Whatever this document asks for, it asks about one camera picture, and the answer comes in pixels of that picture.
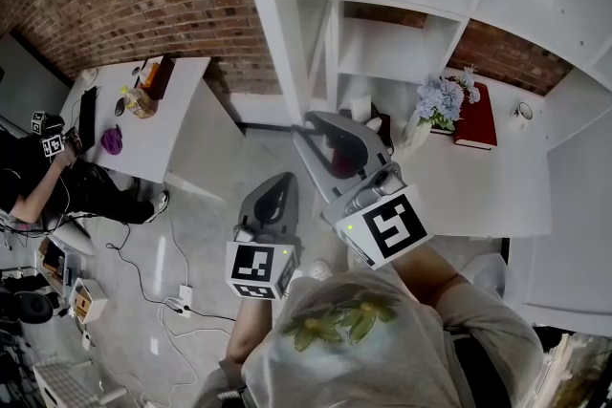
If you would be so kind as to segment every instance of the white vase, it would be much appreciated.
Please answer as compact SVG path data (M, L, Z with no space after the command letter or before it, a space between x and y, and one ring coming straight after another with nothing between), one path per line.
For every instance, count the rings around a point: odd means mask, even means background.
M408 120L408 124L404 129L404 138L402 142L402 149L404 155L411 155L414 153L419 146L425 143L429 133L431 132L431 123L421 121L421 118L417 115L416 111L412 113L412 116Z

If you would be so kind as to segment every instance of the white desk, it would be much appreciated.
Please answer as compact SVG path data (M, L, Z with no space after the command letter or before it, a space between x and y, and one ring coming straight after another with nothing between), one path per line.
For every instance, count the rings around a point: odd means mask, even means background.
M142 62L98 67L98 76L91 84L100 87L96 144L83 158L127 175L226 199L230 195L230 183L224 178L231 175L227 174L228 161L236 160L244 137L202 79L209 62L210 58L175 60L164 99L157 113L147 119L137 118L128 110L115 116L121 87L134 86L136 76L132 71ZM88 88L79 75L61 111L67 129L71 122L75 124L78 101ZM123 149L118 155L110 155L99 139L115 125L121 129Z
M489 87L497 147L455 145L430 135L416 152L393 160L406 183L416 183L434 232L453 236L528 237L551 232L551 191L544 131L545 101L510 85L477 76ZM519 102L534 110L524 133L509 127Z

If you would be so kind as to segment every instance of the black shirt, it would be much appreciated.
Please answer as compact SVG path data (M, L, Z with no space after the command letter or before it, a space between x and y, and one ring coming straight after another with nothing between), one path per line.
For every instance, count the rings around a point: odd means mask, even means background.
M0 209L10 213L17 198L27 198L36 189L51 166L45 158L37 136L18 139L0 131ZM66 191L61 183L55 186L49 206L63 211L67 203Z

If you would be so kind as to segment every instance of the forearm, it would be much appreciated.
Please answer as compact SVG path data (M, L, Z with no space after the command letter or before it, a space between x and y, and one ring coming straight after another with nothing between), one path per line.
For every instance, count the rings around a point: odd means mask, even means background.
M27 198L20 197L17 200L11 215L26 223L36 222L45 204L51 198L51 194L63 169L62 165L54 161L43 180L40 181L30 195Z
M243 299L229 338L226 356L243 364L272 329L272 302Z
M443 292L467 282L428 245L421 245L392 262L405 286L423 304L435 308Z

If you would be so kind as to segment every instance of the green flower graphic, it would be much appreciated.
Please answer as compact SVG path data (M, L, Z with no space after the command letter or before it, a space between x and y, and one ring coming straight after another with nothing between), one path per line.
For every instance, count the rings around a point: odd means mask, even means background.
M336 330L342 312L335 311L306 311L292 319L282 334L295 334L295 349L304 352L316 338L328 343L342 343L342 337Z
M359 300L346 305L350 310L339 324L350 328L348 336L351 343L359 343L370 332L377 319L388 323L397 316L393 306L398 302L399 300L394 298L364 294Z

